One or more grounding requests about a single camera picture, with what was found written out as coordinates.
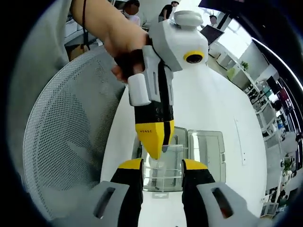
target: office desk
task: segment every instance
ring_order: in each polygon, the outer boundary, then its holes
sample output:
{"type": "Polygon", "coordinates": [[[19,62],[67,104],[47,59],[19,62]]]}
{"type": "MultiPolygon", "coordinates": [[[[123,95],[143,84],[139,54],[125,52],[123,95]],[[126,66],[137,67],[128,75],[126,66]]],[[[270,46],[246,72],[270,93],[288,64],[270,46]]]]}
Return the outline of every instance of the office desk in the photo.
{"type": "Polygon", "coordinates": [[[237,62],[238,59],[227,51],[222,51],[221,55],[217,58],[217,63],[226,70],[232,68],[237,62]]]}
{"type": "Polygon", "coordinates": [[[280,142],[276,145],[266,149],[267,158],[267,185],[266,189],[272,189],[280,187],[282,180],[283,168],[281,167],[281,161],[284,154],[281,150],[280,142]]]}
{"type": "Polygon", "coordinates": [[[234,76],[230,79],[232,83],[245,90],[248,84],[252,84],[254,89],[260,93],[260,89],[257,87],[256,82],[250,77],[249,73],[244,71],[239,63],[235,63],[233,66],[235,69],[234,76]]]}
{"type": "MultiPolygon", "coordinates": [[[[222,132],[226,183],[247,201],[248,209],[259,217],[267,181],[266,152],[257,117],[247,95],[203,65],[174,73],[173,94],[175,126],[222,132]]],[[[107,140],[101,180],[110,180],[118,165],[131,159],[136,140],[134,126],[134,108],[129,105],[128,89],[125,89],[107,140]]],[[[183,209],[182,203],[173,209],[183,209]]],[[[148,211],[142,209],[142,212],[144,215],[148,211]]],[[[157,215],[174,214],[165,212],[157,215]]]]}

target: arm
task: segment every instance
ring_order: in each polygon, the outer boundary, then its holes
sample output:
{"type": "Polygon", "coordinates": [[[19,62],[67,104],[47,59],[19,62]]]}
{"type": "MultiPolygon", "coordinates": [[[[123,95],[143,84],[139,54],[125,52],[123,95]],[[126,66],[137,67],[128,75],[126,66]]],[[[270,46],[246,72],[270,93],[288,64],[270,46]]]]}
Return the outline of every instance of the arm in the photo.
{"type": "Polygon", "coordinates": [[[167,20],[166,14],[167,14],[167,9],[163,10],[163,17],[164,17],[164,20],[167,20]]]}
{"type": "MultiPolygon", "coordinates": [[[[82,25],[84,0],[73,0],[71,13],[79,24],[82,25]]],[[[87,0],[85,7],[85,28],[94,36],[102,40],[104,48],[112,57],[142,49],[148,41],[147,33],[139,26],[125,18],[107,0],[87,0]]],[[[134,72],[139,73],[144,69],[142,63],[134,65],[134,72]]],[[[112,69],[118,80],[126,81],[122,69],[115,66],[112,69]]]]}

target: transparent container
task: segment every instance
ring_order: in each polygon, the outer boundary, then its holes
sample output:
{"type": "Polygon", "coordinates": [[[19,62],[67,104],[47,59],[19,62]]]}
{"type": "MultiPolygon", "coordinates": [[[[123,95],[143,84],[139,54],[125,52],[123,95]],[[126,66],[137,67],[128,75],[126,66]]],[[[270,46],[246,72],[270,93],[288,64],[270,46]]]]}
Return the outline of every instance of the transparent container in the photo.
{"type": "Polygon", "coordinates": [[[144,191],[182,191],[182,159],[186,158],[183,145],[163,146],[159,160],[151,158],[145,148],[143,148],[142,157],[144,159],[144,191]]]}

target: hand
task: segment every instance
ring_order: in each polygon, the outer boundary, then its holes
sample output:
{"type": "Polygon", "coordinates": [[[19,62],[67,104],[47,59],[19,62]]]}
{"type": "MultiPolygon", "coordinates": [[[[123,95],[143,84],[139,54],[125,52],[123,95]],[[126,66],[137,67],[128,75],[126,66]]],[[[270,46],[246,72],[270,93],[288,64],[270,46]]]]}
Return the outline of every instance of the hand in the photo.
{"type": "MultiPolygon", "coordinates": [[[[117,57],[123,53],[142,49],[148,42],[148,34],[130,21],[125,21],[119,26],[115,26],[109,32],[104,40],[104,47],[112,57],[117,57]]],[[[134,65],[134,73],[140,73],[144,70],[144,63],[134,65]]],[[[112,68],[113,74],[118,80],[127,82],[122,69],[116,65],[112,68]]]]}

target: person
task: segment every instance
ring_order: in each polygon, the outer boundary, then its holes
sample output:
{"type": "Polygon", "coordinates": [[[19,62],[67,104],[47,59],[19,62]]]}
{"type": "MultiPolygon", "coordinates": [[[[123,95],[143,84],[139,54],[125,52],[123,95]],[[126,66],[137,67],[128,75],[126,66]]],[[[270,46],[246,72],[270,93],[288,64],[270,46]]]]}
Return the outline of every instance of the person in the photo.
{"type": "MultiPolygon", "coordinates": [[[[69,62],[64,48],[65,22],[70,11],[73,19],[83,25],[83,6],[84,0],[54,1],[36,21],[20,49],[8,90],[7,138],[21,176],[27,120],[45,85],[69,62]]],[[[103,42],[112,57],[142,49],[148,41],[148,34],[107,0],[86,1],[85,28],[103,42]]],[[[142,61],[134,65],[134,72],[142,72],[143,68],[142,61]]],[[[127,80],[119,66],[114,66],[112,72],[118,80],[127,80]]]]}
{"type": "Polygon", "coordinates": [[[210,23],[212,24],[212,26],[217,24],[217,17],[215,15],[210,15],[209,20],[210,20],[210,23]]]}
{"type": "Polygon", "coordinates": [[[276,110],[279,111],[282,108],[282,103],[280,100],[276,100],[274,103],[271,103],[271,106],[276,110]]]}
{"type": "Polygon", "coordinates": [[[285,172],[282,178],[282,185],[285,187],[285,185],[288,184],[291,178],[294,178],[296,175],[297,175],[297,171],[288,170],[287,172],[285,172]]]}
{"type": "Polygon", "coordinates": [[[161,10],[161,13],[159,14],[159,22],[163,20],[167,20],[172,12],[173,7],[176,7],[179,4],[177,1],[172,1],[170,5],[166,5],[161,10]]]}
{"type": "Polygon", "coordinates": [[[278,199],[277,199],[276,202],[277,202],[277,203],[280,203],[281,199],[282,199],[283,197],[285,197],[285,196],[287,196],[287,195],[286,195],[285,190],[283,189],[282,191],[280,191],[280,194],[279,194],[278,199]]]}
{"type": "Polygon", "coordinates": [[[123,6],[123,15],[136,25],[140,26],[140,18],[136,16],[139,11],[140,2],[138,0],[129,0],[123,6]]]}
{"type": "Polygon", "coordinates": [[[303,132],[299,132],[299,133],[296,135],[296,137],[295,137],[295,141],[296,141],[297,143],[300,143],[301,140],[302,140],[302,138],[303,138],[303,132]]]}
{"type": "Polygon", "coordinates": [[[289,201],[288,201],[288,195],[284,195],[284,196],[278,198],[278,203],[279,203],[279,207],[287,205],[289,203],[289,201]]]}

